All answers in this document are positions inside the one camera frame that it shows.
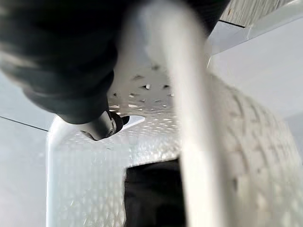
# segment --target gray surface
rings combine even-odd
[[[303,112],[285,119],[294,136],[301,158],[303,159]]]
[[[21,89],[0,73],[0,116],[48,130],[54,114],[31,103]]]
[[[0,119],[0,226],[45,226],[46,132]]]
[[[234,37],[239,31],[243,31],[243,28],[219,21],[208,38],[211,55],[221,52],[222,45],[227,41],[230,43],[229,37]]]

